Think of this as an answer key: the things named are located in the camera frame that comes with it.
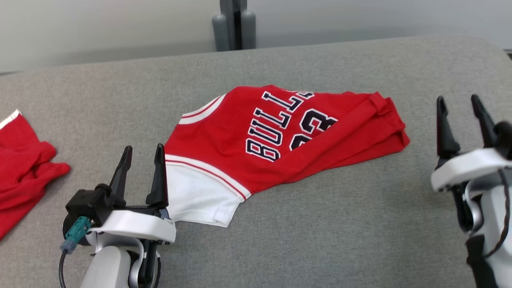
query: cable connector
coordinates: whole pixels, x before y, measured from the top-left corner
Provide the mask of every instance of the cable connector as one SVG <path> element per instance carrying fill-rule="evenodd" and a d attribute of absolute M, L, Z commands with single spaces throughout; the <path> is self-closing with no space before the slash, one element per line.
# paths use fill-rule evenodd
<path fill-rule="evenodd" d="M 85 217 L 80 216 L 71 229 L 66 233 L 65 241 L 60 245 L 60 250 L 64 252 L 67 251 L 67 254 L 73 253 L 76 248 L 76 245 L 82 239 L 83 236 L 86 235 L 87 231 L 91 228 L 91 221 Z"/>

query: white fabric edge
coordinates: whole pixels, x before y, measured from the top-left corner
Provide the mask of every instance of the white fabric edge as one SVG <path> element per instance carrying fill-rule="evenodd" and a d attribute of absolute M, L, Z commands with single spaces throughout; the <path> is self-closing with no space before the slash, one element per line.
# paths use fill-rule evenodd
<path fill-rule="evenodd" d="M 228 189 L 230 189 L 233 193 L 235 193 L 237 196 L 239 196 L 241 198 L 242 202 L 247 200 L 247 198 L 249 198 L 251 196 L 251 193 L 249 192 L 249 190 L 247 190 L 247 188 L 243 187 L 240 183 L 238 183 L 236 180 L 231 178 L 229 175 L 227 175 L 226 173 L 222 172 L 221 170 L 215 168 L 214 166 L 212 166 L 210 164 L 207 164 L 207 163 L 199 161 L 199 160 L 194 160 L 191 158 L 181 157 L 181 156 L 171 155 L 171 154 L 166 154 L 165 160 L 171 161 L 171 163 L 166 162 L 166 164 L 184 166 L 184 167 L 193 169 L 195 171 L 201 172 L 203 174 L 205 174 L 205 170 L 206 170 L 206 172 L 209 172 L 207 174 L 208 176 L 210 176 L 210 177 L 216 179 L 217 181 L 219 181 L 220 183 L 224 184 Z M 242 195 L 240 195 L 240 193 L 238 193 L 238 191 L 233 189 L 233 187 L 235 187 L 242 194 L 244 194 L 245 199 L 242 197 Z"/>
<path fill-rule="evenodd" d="M 19 115 L 21 115 L 22 113 L 16 109 L 16 111 L 12 112 L 11 115 L 9 115 L 9 117 L 5 118 L 2 122 L 0 122 L 0 129 L 2 129 L 3 127 L 5 127 L 7 124 L 9 124 L 10 122 L 12 122 L 14 119 L 16 119 L 16 117 L 18 117 Z"/>
<path fill-rule="evenodd" d="M 203 107 L 201 107 L 193 112 L 185 113 L 185 114 L 181 115 L 182 118 L 180 119 L 178 124 L 182 124 L 182 125 L 183 124 L 192 124 L 192 123 L 196 123 L 200 120 L 203 120 L 204 118 L 208 117 L 211 113 L 213 113 L 213 111 L 215 111 L 215 109 L 217 109 L 217 107 L 219 107 L 222 100 L 224 100 L 225 96 L 226 96 L 226 94 L 219 96 L 219 97 L 213 99 L 212 101 L 208 102 L 208 104 L 204 105 Z"/>

